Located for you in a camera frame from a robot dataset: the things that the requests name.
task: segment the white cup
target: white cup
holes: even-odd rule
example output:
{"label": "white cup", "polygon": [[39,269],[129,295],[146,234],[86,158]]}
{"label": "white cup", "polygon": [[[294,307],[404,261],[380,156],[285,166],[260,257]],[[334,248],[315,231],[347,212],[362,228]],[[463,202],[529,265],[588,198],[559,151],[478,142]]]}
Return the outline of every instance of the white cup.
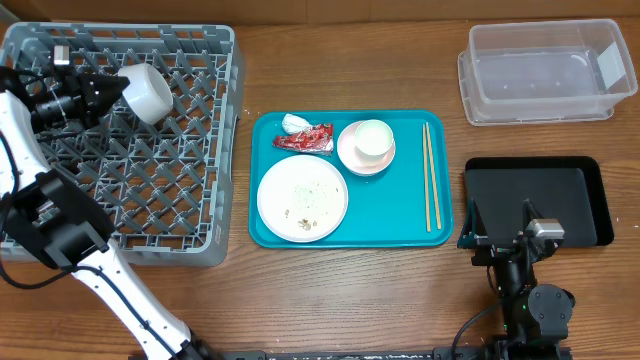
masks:
{"label": "white cup", "polygon": [[367,120],[358,125],[356,152],[365,165],[377,165],[393,146],[393,131],[380,120]]}
{"label": "white cup", "polygon": [[149,64],[125,66],[118,76],[129,78],[122,96],[131,110],[149,125],[162,119],[173,108],[173,96],[162,74]]}

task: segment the plastic tray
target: plastic tray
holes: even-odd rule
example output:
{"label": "plastic tray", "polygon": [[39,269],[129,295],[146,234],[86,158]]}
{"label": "plastic tray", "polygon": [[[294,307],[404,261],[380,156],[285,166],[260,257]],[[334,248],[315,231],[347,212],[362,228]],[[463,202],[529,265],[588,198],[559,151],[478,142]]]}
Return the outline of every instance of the plastic tray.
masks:
{"label": "plastic tray", "polygon": [[[154,66],[171,87],[174,108],[154,127],[139,121],[121,100],[102,119],[104,126],[41,143],[49,163],[103,206],[129,262],[222,262],[245,68],[233,30],[219,25],[17,23],[5,35],[0,64],[39,74],[55,45],[70,47],[79,72],[115,74],[142,62]],[[40,215],[47,218],[55,211]],[[0,249],[5,259],[32,259],[11,239]]]}
{"label": "plastic tray", "polygon": [[465,167],[465,188],[467,202],[470,198],[477,202],[494,240],[511,241],[522,230],[520,209],[529,199],[543,216],[560,221],[565,229],[562,246],[613,242],[600,167],[590,157],[473,158]]}
{"label": "plastic tray", "polygon": [[474,26],[458,76],[473,125],[603,120],[638,90],[608,19]]}
{"label": "plastic tray", "polygon": [[[296,153],[272,146],[276,135],[284,135],[282,118],[286,113],[269,113],[253,128],[249,233],[268,248],[380,248],[437,246],[453,231],[453,210],[449,186],[449,167],[444,129],[440,119],[425,110],[318,111],[292,114],[311,124],[333,123],[334,142],[349,124],[368,119],[385,121],[393,130],[396,155],[389,167],[372,177],[352,174],[339,160],[337,151],[322,157],[344,176],[349,189],[349,208],[340,226],[328,237],[306,244],[285,241],[267,229],[256,204],[258,185],[271,166]],[[431,124],[436,176],[439,187],[442,229],[436,228],[435,207],[431,196],[432,229],[427,233],[422,158],[422,124]]]}

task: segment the black tray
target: black tray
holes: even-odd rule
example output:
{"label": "black tray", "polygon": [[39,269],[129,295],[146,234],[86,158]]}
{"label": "black tray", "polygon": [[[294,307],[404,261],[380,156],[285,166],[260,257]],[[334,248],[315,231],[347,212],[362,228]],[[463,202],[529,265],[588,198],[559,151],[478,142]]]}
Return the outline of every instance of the black tray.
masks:
{"label": "black tray", "polygon": [[587,156],[473,158],[465,167],[467,201],[473,198],[490,238],[513,239],[522,230],[522,202],[560,221],[565,247],[613,242],[598,163]]}

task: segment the wood grain surface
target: wood grain surface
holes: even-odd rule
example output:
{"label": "wood grain surface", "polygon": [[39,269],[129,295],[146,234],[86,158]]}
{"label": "wood grain surface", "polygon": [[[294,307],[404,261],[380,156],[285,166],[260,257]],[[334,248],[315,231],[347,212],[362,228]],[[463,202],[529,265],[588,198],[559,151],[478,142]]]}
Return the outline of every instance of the wood grain surface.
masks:
{"label": "wood grain surface", "polygon": [[638,16],[633,0],[3,0],[23,21],[328,24]]}
{"label": "wood grain surface", "polygon": [[[640,66],[640,19],[618,19]],[[136,267],[159,300],[219,350],[424,350],[495,301],[485,270],[457,250],[462,172],[475,156],[588,155],[601,166],[616,239],[561,249],[535,267],[541,283],[577,298],[564,342],[577,360],[640,358],[640,97],[607,121],[473,127],[465,119],[456,57],[476,22],[236,28],[247,59],[243,118],[234,149],[227,259],[214,268]],[[281,251],[247,231],[251,131],[270,111],[414,109],[444,123],[455,230],[434,249]],[[8,264],[17,279],[51,272]],[[481,344],[499,315],[471,328]],[[0,283],[1,359],[126,359],[139,351],[125,327],[72,278],[38,291]]]}

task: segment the teal tray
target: teal tray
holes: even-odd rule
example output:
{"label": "teal tray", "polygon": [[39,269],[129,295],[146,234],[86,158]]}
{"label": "teal tray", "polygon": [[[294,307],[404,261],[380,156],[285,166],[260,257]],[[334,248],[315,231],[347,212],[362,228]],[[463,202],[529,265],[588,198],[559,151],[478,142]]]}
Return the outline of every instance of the teal tray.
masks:
{"label": "teal tray", "polygon": [[[286,113],[262,116],[253,128],[249,192],[249,234],[268,248],[327,249],[437,246],[453,232],[453,209],[449,185],[449,166],[440,119],[425,110],[311,111],[293,112],[311,124],[333,123],[334,144],[349,124],[379,119],[391,127],[396,140],[396,155],[387,169],[371,177],[351,173],[338,158],[320,156],[333,164],[347,182],[349,207],[338,228],[322,240],[293,243],[273,234],[258,214],[256,195],[264,174],[278,161],[296,153],[272,146],[276,135],[286,135],[282,118]],[[442,229],[436,227],[433,192],[431,232],[427,233],[422,159],[422,124],[431,124],[431,141],[439,187]]]}

